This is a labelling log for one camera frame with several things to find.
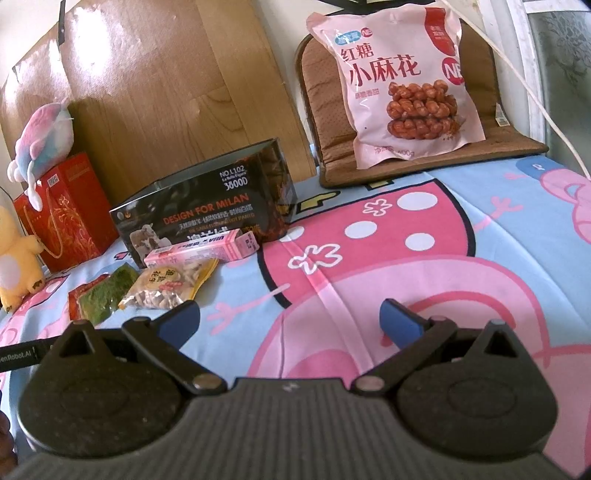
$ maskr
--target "patterned curtain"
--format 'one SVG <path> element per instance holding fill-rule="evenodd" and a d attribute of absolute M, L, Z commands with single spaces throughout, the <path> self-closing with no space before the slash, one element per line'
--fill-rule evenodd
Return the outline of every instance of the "patterned curtain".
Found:
<path fill-rule="evenodd" d="M 591 169 L 591 12 L 546 12 L 529 18 L 546 109 Z M 546 138 L 549 156 L 581 173 L 549 127 Z"/>

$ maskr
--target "red gift bag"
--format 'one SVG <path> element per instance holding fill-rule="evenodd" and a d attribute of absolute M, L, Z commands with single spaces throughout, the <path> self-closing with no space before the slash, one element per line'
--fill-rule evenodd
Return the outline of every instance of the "red gift bag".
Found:
<path fill-rule="evenodd" d="M 29 235 L 45 246 L 41 258 L 52 272 L 102 255 L 117 239 L 111 206 L 85 153 L 52 168 L 37 182 L 38 212 L 23 193 L 13 202 Z"/>

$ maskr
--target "bag handle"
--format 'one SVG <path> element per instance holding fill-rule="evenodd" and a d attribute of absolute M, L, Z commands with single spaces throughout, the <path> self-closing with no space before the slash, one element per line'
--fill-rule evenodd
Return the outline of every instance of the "bag handle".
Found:
<path fill-rule="evenodd" d="M 56 219 L 53 217 L 53 211 L 51 209 L 51 202 L 49 201 L 49 187 L 46 189 L 46 196 L 47 196 L 47 208 L 49 208 L 49 216 L 51 217 L 51 221 L 53 223 L 54 228 L 56 229 L 56 233 L 57 233 L 57 239 L 60 241 L 60 253 L 58 255 L 56 255 L 55 253 L 53 253 L 51 250 L 49 250 L 46 245 L 41 242 L 41 239 L 39 238 L 39 235 L 37 235 L 35 228 L 33 227 L 33 223 L 31 222 L 31 219 L 29 218 L 29 215 L 27 213 L 27 204 L 25 203 L 24 207 L 23 207 L 23 211 L 25 212 L 25 218 L 27 219 L 27 222 L 29 224 L 29 226 L 31 227 L 31 231 L 33 232 L 33 234 L 37 237 L 37 240 L 39 241 L 39 243 L 41 244 L 41 246 L 44 248 L 44 250 L 47 251 L 47 253 L 49 253 L 53 258 L 61 258 L 61 256 L 63 255 L 64 252 L 64 243 L 61 240 L 61 235 L 60 235 L 60 231 L 57 228 L 56 225 Z"/>

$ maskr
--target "white cable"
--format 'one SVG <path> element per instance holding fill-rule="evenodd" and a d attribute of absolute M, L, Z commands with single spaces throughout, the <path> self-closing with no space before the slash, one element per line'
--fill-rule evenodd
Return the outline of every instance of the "white cable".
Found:
<path fill-rule="evenodd" d="M 472 22 L 470 19 L 466 18 L 466 16 L 464 14 L 462 14 L 462 12 L 460 12 L 456 7 L 453 7 L 452 5 L 450 5 L 450 2 L 448 0 L 440 0 L 440 2 L 442 4 L 444 4 L 446 7 L 448 7 L 452 12 L 454 12 L 464 22 L 466 22 L 476 33 L 478 33 L 478 35 L 480 35 L 482 37 L 482 39 L 490 45 L 490 47 L 495 51 L 495 53 L 508 65 L 508 67 L 513 71 L 513 73 L 515 74 L 517 79 L 525 87 L 525 90 L 527 91 L 527 93 L 529 94 L 531 99 L 538 106 L 538 108 L 542 112 L 542 115 L 544 115 L 544 118 L 546 120 L 548 120 L 548 123 L 552 127 L 552 130 L 554 130 L 556 132 L 556 134 L 563 140 L 563 142 L 566 144 L 566 146 L 569 148 L 569 150 L 574 155 L 577 162 L 579 162 L 579 165 L 581 166 L 581 169 L 583 170 L 585 177 L 587 177 L 589 180 L 591 180 L 591 175 L 589 174 L 589 170 L 587 169 L 585 163 L 583 162 L 583 159 L 581 158 L 579 153 L 576 151 L 573 144 L 569 141 L 568 138 L 566 138 L 566 135 L 564 133 L 562 133 L 562 130 L 560 128 L 558 128 L 558 125 L 556 125 L 554 123 L 554 120 L 552 120 L 550 118 L 550 114 L 546 111 L 546 109 L 544 108 L 544 105 L 542 105 L 542 102 L 540 102 L 539 98 L 536 97 L 534 91 L 530 88 L 529 85 L 527 85 L 527 82 L 525 81 L 525 79 L 521 76 L 521 74 L 513 66 L 511 61 L 501 51 L 501 49 L 499 47 L 497 47 L 495 45 L 495 43 L 489 37 L 487 37 L 486 34 L 477 25 L 474 24 L 474 22 Z"/>

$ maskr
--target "pink and blue plush toy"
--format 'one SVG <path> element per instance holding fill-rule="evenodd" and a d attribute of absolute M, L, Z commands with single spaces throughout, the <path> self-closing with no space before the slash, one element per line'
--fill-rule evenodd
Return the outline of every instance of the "pink and blue plush toy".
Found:
<path fill-rule="evenodd" d="M 36 191 L 37 180 L 65 160 L 73 144 L 72 117 L 65 100 L 39 107 L 17 140 L 16 158 L 8 165 L 8 180 L 28 183 L 25 194 L 36 211 L 43 209 Z"/>

